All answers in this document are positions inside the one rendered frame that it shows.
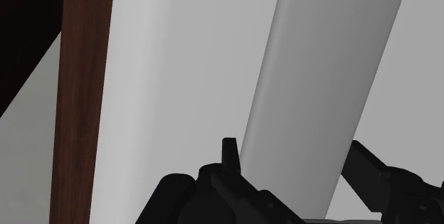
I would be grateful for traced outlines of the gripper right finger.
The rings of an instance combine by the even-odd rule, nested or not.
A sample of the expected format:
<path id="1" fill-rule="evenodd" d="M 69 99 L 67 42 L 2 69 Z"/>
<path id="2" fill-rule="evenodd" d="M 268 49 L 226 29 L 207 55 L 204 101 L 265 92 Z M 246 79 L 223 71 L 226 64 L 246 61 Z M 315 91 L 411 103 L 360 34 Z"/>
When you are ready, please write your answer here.
<path id="1" fill-rule="evenodd" d="M 363 144 L 351 143 L 342 177 L 382 224 L 444 224 L 444 183 L 426 183 L 405 169 L 387 166 Z"/>

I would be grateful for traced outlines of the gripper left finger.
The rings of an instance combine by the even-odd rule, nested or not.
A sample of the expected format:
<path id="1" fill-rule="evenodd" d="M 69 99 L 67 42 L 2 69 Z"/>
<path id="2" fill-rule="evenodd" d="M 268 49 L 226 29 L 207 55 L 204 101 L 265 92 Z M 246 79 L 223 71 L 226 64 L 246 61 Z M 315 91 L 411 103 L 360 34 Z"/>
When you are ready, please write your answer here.
<path id="1" fill-rule="evenodd" d="M 241 175 L 237 141 L 222 140 L 221 162 L 199 169 L 198 178 L 168 174 L 135 224 L 306 224 L 268 190 Z"/>

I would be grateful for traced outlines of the grey flat rectangular slab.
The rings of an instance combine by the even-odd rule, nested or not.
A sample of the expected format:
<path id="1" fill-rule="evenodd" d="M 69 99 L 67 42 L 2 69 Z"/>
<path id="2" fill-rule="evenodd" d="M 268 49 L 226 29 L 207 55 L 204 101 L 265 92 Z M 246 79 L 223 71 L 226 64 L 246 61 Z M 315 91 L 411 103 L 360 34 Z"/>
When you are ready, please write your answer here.
<path id="1" fill-rule="evenodd" d="M 301 218 L 327 214 L 402 0 L 277 0 L 242 175 Z"/>

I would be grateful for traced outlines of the brown wooden furniture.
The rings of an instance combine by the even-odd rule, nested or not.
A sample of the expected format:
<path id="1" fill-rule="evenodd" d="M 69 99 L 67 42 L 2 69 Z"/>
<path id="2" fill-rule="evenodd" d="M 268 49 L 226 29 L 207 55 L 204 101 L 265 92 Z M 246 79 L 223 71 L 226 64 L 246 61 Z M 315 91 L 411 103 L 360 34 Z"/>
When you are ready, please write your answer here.
<path id="1" fill-rule="evenodd" d="M 63 0 L 49 224 L 89 224 L 112 0 Z"/>

